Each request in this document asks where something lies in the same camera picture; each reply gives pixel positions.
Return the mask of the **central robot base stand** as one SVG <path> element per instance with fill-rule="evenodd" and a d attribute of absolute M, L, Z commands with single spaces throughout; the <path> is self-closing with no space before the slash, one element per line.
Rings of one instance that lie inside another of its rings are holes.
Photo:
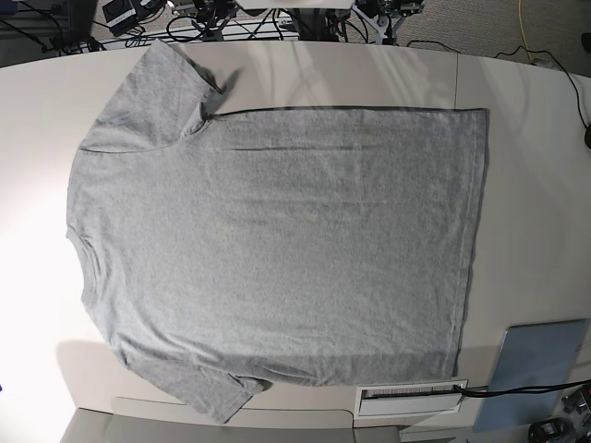
<path fill-rule="evenodd" d="M 299 39 L 306 42 L 338 42 L 354 0 L 238 0 L 244 11 L 283 12 L 294 23 Z"/>

